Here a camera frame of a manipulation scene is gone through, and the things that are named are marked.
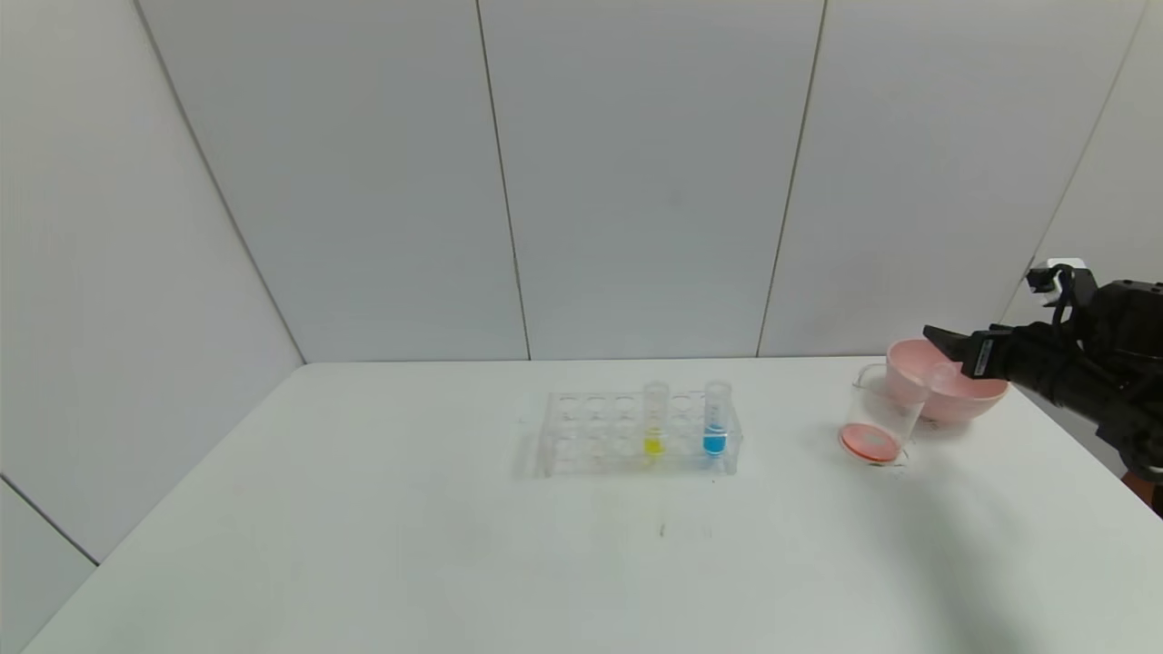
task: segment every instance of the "orange-red liquid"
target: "orange-red liquid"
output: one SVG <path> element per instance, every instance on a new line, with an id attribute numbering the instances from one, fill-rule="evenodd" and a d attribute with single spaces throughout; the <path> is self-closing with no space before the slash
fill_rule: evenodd
<path id="1" fill-rule="evenodd" d="M 900 446 L 887 432 L 872 425 L 849 422 L 840 428 L 840 442 L 848 452 L 873 463 L 891 463 Z"/>

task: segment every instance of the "test tube with blue liquid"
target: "test tube with blue liquid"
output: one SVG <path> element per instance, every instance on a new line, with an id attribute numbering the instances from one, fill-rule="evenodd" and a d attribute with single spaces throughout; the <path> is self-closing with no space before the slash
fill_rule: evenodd
<path id="1" fill-rule="evenodd" d="M 730 384 L 708 382 L 704 390 L 702 449 L 709 456 L 720 456 L 727 450 L 727 429 L 730 425 Z"/>

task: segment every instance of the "wall seam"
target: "wall seam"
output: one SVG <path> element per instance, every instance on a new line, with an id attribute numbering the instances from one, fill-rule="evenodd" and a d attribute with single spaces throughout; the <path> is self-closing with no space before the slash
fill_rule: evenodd
<path id="1" fill-rule="evenodd" d="M 194 150 L 198 151 L 198 158 L 201 159 L 202 168 L 209 177 L 211 185 L 214 186 L 214 192 L 217 194 L 219 202 L 222 205 L 223 211 L 226 211 L 230 226 L 234 227 L 234 235 L 238 239 L 238 242 L 242 243 L 242 249 L 247 253 L 247 258 L 250 260 L 250 265 L 255 269 L 255 275 L 258 276 L 258 282 L 263 285 L 263 291 L 266 292 L 267 299 L 271 300 L 271 306 L 274 307 L 274 314 L 279 317 L 279 321 L 283 322 L 283 329 L 286 330 L 287 337 L 291 339 L 291 344 L 293 344 L 295 351 L 299 353 L 300 363 L 306 363 L 307 357 L 304 356 L 302 348 L 299 347 L 299 341 L 295 340 L 294 333 L 291 332 L 291 326 L 287 325 L 287 319 L 283 315 L 283 310 L 279 308 L 279 304 L 274 301 L 274 294 L 271 293 L 271 286 L 266 283 L 266 278 L 263 277 L 263 271 L 258 268 L 254 253 L 250 251 L 250 244 L 247 243 L 247 240 L 242 236 L 242 229 L 238 228 L 238 221 L 234 218 L 234 211 L 230 208 L 229 202 L 226 201 L 226 194 L 222 193 L 222 185 L 219 184 L 217 177 L 211 168 L 211 162 L 206 158 L 206 150 L 202 148 L 201 141 L 198 140 L 198 135 L 194 133 L 194 126 L 190 122 L 190 115 L 186 114 L 186 107 L 181 104 L 181 98 L 178 95 L 178 87 L 174 86 L 173 77 L 170 76 L 170 69 L 165 65 L 165 59 L 162 57 L 162 49 L 157 44 L 157 38 L 154 37 L 154 30 L 149 27 L 149 21 L 145 20 L 145 9 L 142 8 L 141 0 L 133 0 L 133 5 L 134 10 L 137 12 L 137 20 L 141 21 L 142 29 L 145 31 L 145 38 L 149 41 L 150 49 L 154 51 L 154 58 L 157 61 L 157 65 L 162 70 L 162 77 L 165 78 L 165 84 L 170 88 L 170 97 L 173 99 L 173 104 L 178 108 L 178 115 L 181 116 L 181 122 L 186 126 L 186 134 L 188 134 L 190 140 L 193 141 Z"/>
<path id="2" fill-rule="evenodd" d="M 516 301 L 521 310 L 521 329 L 525 332 L 525 356 L 533 361 L 529 344 L 529 322 L 525 314 L 525 293 L 521 292 L 521 266 L 516 260 L 516 235 L 513 232 L 513 209 L 509 207 L 508 180 L 505 177 L 505 157 L 501 155 L 501 129 L 497 122 L 497 100 L 493 98 L 493 74 L 488 67 L 488 48 L 485 45 L 485 19 L 480 14 L 480 0 L 476 0 L 477 28 L 480 30 L 480 55 L 485 62 L 485 83 L 488 85 L 488 109 L 493 118 L 493 138 L 497 141 L 497 165 L 501 171 L 501 192 L 505 196 L 505 218 L 509 227 L 509 247 L 513 248 L 513 276 L 516 278 Z"/>
<path id="3" fill-rule="evenodd" d="M 24 493 L 24 491 L 22 491 L 20 486 L 13 483 L 13 481 L 8 478 L 8 475 L 0 472 L 0 482 L 3 482 L 9 489 L 12 489 L 12 492 L 16 493 L 16 497 L 22 499 L 24 504 L 29 506 L 29 509 L 35 511 L 36 514 L 40 516 L 42 520 L 44 520 L 45 524 L 52 527 L 52 531 L 57 532 L 60 535 L 60 538 L 65 539 L 65 542 L 73 546 L 73 549 L 79 552 L 80 555 L 87 559 L 90 563 L 92 563 L 94 567 L 101 564 L 95 557 L 93 557 L 92 554 L 88 553 L 88 550 L 81 547 L 79 542 L 73 540 L 73 538 L 70 536 L 67 532 L 60 528 L 60 525 L 58 525 L 56 520 L 53 520 L 52 518 L 49 517 L 48 513 L 42 511 L 41 507 L 35 502 L 33 502 L 33 498 L 28 497 L 28 495 Z"/>
<path id="4" fill-rule="evenodd" d="M 1106 113 L 1106 105 L 1111 101 L 1111 95 L 1114 94 L 1114 87 L 1119 84 L 1119 77 L 1122 76 L 1122 66 L 1127 63 L 1127 57 L 1130 56 L 1130 49 L 1135 45 L 1135 37 L 1139 36 L 1139 28 L 1143 24 L 1143 16 L 1147 15 L 1147 10 L 1153 0 L 1146 0 L 1143 2 L 1143 9 L 1139 13 L 1139 20 L 1135 21 L 1135 29 L 1130 30 L 1130 38 L 1127 41 L 1127 48 L 1122 51 L 1122 58 L 1119 59 L 1119 67 L 1114 70 L 1114 78 L 1111 80 L 1111 86 L 1106 90 L 1106 98 L 1103 99 L 1103 106 L 1098 109 L 1098 116 L 1094 118 L 1093 125 L 1091 125 L 1090 133 L 1086 134 L 1086 141 L 1083 142 L 1083 149 L 1078 154 L 1078 161 L 1075 162 L 1075 168 L 1070 171 L 1070 177 L 1066 178 L 1066 185 L 1062 189 L 1062 194 L 1058 196 L 1057 204 L 1054 205 L 1054 211 L 1050 213 L 1050 220 L 1046 222 L 1046 229 L 1042 230 L 1042 235 L 1037 239 L 1037 244 L 1034 246 L 1034 251 L 1029 255 L 1029 261 L 1026 262 L 1026 266 L 1021 271 L 1020 279 L 1014 286 L 1014 292 L 1009 294 L 1009 299 L 1006 300 L 1006 305 L 1001 307 L 1001 311 L 996 314 L 998 320 L 1005 320 L 1006 312 L 1021 294 L 1022 286 L 1026 284 L 1026 271 L 1034 265 L 1034 260 L 1037 258 L 1037 251 L 1042 249 L 1042 243 L 1046 242 L 1046 237 L 1050 234 L 1050 229 L 1054 227 L 1054 219 L 1058 215 L 1058 209 L 1062 208 L 1062 202 L 1066 199 L 1066 193 L 1070 192 L 1070 185 L 1075 183 L 1075 176 L 1078 175 L 1078 169 L 1083 165 L 1083 159 L 1086 157 L 1086 150 L 1090 149 L 1091 140 L 1094 138 L 1094 133 L 1098 131 L 1098 123 L 1103 122 L 1103 114 Z"/>
<path id="5" fill-rule="evenodd" d="M 807 112 L 812 102 L 812 87 L 815 85 L 815 66 L 820 62 L 820 44 L 823 42 L 823 22 L 828 14 L 828 0 L 820 6 L 820 28 L 815 34 L 815 52 L 812 54 L 812 70 L 807 78 L 807 93 L 804 95 L 804 113 L 800 115 L 799 136 L 795 138 L 795 154 L 792 157 L 792 172 L 787 178 L 787 194 L 784 197 L 784 219 L 779 223 L 779 236 L 776 237 L 776 254 L 771 261 L 771 280 L 768 283 L 768 301 L 763 305 L 763 319 L 759 320 L 759 339 L 755 343 L 755 356 L 763 350 L 763 332 L 768 327 L 768 314 L 771 311 L 771 291 L 776 287 L 776 268 L 779 265 L 779 250 L 784 244 L 784 230 L 787 229 L 787 211 L 792 206 L 792 190 L 795 186 L 795 171 L 799 168 L 800 148 L 804 145 L 804 131 L 807 129 Z"/>

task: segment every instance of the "test tube with yellow liquid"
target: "test tube with yellow liquid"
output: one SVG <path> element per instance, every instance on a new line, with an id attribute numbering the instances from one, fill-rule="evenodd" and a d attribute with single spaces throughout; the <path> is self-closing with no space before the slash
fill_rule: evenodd
<path id="1" fill-rule="evenodd" d="M 650 382 L 642 388 L 642 448 L 648 456 L 662 456 L 662 442 L 666 431 L 666 410 L 670 407 L 670 386 L 664 382 Z"/>

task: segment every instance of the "test tube rack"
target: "test tube rack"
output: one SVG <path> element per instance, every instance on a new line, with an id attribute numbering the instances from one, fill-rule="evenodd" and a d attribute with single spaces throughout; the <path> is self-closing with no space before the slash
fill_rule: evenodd
<path id="1" fill-rule="evenodd" d="M 734 475 L 743 431 L 729 407 L 727 445 L 704 448 L 702 391 L 670 394 L 662 447 L 645 447 L 642 392 L 550 393 L 537 448 L 537 472 L 558 475 Z"/>

